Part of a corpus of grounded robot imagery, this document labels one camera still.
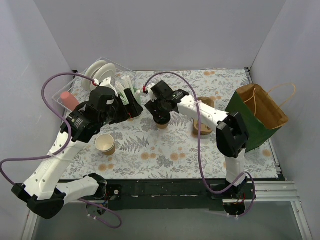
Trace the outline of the black coffee cup lid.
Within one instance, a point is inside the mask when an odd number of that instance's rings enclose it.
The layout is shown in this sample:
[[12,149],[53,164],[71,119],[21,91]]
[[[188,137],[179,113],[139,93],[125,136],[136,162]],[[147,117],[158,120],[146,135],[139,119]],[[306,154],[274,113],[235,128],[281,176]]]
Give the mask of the black coffee cup lid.
[[166,125],[166,124],[168,124],[168,123],[170,122],[170,120],[171,120],[171,115],[169,114],[169,115],[162,116],[162,117],[160,117],[160,116],[154,116],[154,117],[153,117],[153,120],[154,120],[154,122],[155,122],[156,124],[158,124],[158,125]]

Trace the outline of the brown paper coffee cup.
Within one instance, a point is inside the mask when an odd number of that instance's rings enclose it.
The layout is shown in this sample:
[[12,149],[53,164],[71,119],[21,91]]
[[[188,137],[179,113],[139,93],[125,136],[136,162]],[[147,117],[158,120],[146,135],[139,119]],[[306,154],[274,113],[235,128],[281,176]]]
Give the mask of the brown paper coffee cup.
[[159,128],[159,129],[166,129],[168,127],[168,122],[157,122],[156,123],[156,126]]

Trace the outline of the brown cardboard cup carrier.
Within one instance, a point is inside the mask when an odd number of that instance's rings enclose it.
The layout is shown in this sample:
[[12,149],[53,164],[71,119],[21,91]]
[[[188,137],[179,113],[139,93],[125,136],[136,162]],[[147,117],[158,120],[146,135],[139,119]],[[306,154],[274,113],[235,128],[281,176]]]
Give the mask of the brown cardboard cup carrier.
[[[201,101],[203,104],[208,105],[212,108],[215,107],[215,102],[212,97],[198,97],[198,100]],[[210,135],[213,132],[213,129],[210,128],[208,125],[206,125],[206,119],[204,118],[204,115],[201,114],[201,125],[200,125],[200,135],[206,136]],[[196,119],[193,119],[193,125],[192,125],[192,134],[194,136],[197,136],[199,133],[199,121]]]

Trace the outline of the green brown paper bag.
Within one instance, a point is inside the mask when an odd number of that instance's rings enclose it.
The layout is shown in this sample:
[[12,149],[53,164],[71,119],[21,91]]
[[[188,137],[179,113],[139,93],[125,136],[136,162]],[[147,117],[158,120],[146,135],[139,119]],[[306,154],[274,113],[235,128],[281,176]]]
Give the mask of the green brown paper bag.
[[234,92],[225,111],[241,114],[249,133],[245,150],[247,153],[263,145],[289,121],[281,107],[296,93],[296,85],[293,83],[290,85],[293,87],[293,93],[280,105],[271,98],[270,92],[285,84],[265,91],[260,85],[252,83]]

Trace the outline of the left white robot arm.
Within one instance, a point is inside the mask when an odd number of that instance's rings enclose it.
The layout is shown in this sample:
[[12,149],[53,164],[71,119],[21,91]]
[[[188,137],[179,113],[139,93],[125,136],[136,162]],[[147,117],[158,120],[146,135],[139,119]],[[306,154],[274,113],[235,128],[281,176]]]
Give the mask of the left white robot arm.
[[143,108],[132,91],[124,91],[128,104],[124,105],[115,90],[98,86],[90,93],[89,100],[80,103],[60,127],[60,132],[45,159],[23,183],[16,183],[11,191],[38,216],[53,218],[64,205],[82,197],[92,196],[101,200],[107,193],[106,180],[91,173],[79,180],[60,183],[65,170],[106,124],[118,124],[138,117]]

